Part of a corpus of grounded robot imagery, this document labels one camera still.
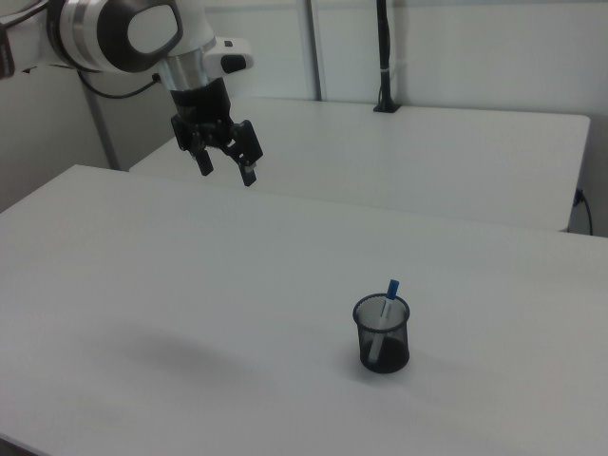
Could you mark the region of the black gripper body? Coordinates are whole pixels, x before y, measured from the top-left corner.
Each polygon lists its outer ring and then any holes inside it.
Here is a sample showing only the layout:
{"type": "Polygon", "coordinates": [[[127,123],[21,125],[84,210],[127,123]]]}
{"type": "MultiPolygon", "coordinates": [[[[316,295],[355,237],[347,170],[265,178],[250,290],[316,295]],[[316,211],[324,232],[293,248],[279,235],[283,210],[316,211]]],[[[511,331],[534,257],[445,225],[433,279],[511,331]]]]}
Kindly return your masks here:
{"type": "Polygon", "coordinates": [[[208,85],[186,91],[171,91],[177,114],[171,119],[181,150],[190,150],[196,133],[200,143],[218,148],[224,154],[233,152],[230,117],[231,102],[224,80],[217,78],[208,85]]]}

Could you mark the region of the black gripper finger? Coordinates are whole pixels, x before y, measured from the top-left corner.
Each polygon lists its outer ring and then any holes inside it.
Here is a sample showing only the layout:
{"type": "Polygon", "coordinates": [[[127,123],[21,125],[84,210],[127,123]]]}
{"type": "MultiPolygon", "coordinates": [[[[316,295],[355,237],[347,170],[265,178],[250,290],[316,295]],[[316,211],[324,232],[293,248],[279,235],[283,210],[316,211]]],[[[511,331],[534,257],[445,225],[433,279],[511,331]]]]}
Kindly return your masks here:
{"type": "Polygon", "coordinates": [[[224,154],[237,164],[243,184],[249,187],[257,180],[255,168],[257,161],[263,156],[251,122],[245,120],[232,124],[229,127],[229,139],[224,154]]]}
{"type": "Polygon", "coordinates": [[[206,177],[214,171],[208,151],[205,147],[197,147],[194,152],[194,159],[198,164],[200,173],[206,177]]]}

